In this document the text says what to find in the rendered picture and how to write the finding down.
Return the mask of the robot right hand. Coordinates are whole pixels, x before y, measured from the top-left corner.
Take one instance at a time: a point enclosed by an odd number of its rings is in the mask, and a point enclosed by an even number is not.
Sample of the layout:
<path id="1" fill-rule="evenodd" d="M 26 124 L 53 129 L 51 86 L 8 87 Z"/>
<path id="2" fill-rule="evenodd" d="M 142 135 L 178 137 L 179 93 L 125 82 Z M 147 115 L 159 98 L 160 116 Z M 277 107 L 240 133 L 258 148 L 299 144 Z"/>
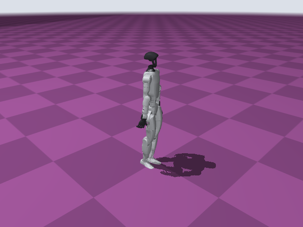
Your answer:
<path id="1" fill-rule="evenodd" d="M 138 128 L 144 128 L 145 125 L 147 126 L 147 123 L 146 123 L 147 119 L 142 119 L 142 118 L 143 118 L 143 114 L 141 115 L 141 120 L 139 121 L 139 124 L 136 127 L 138 127 Z"/>

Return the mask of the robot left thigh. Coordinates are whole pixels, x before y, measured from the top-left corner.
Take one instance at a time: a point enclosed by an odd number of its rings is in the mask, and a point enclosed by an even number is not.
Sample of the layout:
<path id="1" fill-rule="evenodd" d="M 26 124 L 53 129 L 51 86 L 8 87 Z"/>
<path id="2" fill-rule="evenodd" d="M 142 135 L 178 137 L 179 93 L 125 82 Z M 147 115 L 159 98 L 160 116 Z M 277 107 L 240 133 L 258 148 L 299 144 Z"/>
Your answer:
<path id="1" fill-rule="evenodd" d="M 155 114 L 155 119 L 156 119 L 156 133 L 154 138 L 156 138 L 157 135 L 159 134 L 162 125 L 162 110 L 161 110 L 161 106 L 159 105 L 158 105 L 157 113 Z"/>

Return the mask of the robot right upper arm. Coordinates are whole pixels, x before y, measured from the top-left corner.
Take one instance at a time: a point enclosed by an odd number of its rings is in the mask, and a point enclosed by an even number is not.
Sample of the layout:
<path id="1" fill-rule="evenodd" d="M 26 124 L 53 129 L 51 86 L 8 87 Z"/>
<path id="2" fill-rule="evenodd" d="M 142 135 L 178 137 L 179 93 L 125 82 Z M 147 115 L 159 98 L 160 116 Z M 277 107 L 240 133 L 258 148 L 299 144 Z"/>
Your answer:
<path id="1" fill-rule="evenodd" d="M 150 83 L 152 81 L 152 76 L 150 74 L 146 74 L 143 76 L 143 99 L 145 96 L 148 96 L 151 101 L 151 96 L 148 94 L 150 91 Z"/>

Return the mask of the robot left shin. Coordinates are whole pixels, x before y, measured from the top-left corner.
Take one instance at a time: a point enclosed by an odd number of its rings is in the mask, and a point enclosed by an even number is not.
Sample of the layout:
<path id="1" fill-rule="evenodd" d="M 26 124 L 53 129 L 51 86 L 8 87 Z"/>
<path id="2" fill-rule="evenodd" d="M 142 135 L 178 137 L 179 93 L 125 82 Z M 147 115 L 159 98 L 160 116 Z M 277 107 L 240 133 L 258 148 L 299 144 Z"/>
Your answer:
<path id="1" fill-rule="evenodd" d="M 157 145 L 157 140 L 158 140 L 158 135 L 152 141 L 152 147 L 151 147 L 151 151 L 150 151 L 150 154 L 149 154 L 149 159 L 153 159 L 153 155 L 154 155 L 156 145 Z"/>

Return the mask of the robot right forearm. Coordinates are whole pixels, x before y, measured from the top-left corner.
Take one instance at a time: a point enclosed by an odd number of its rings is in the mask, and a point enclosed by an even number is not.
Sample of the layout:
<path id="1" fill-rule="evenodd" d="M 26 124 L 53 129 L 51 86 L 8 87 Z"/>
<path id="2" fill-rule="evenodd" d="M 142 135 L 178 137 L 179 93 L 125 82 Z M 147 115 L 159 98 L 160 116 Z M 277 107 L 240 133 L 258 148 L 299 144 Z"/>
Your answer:
<path id="1" fill-rule="evenodd" d="M 143 99 L 143 110 L 142 110 L 142 114 L 143 114 L 143 118 L 142 119 L 146 119 L 147 118 L 147 114 L 148 114 L 148 109 L 149 109 L 149 101 L 150 98 L 148 96 L 145 96 Z"/>

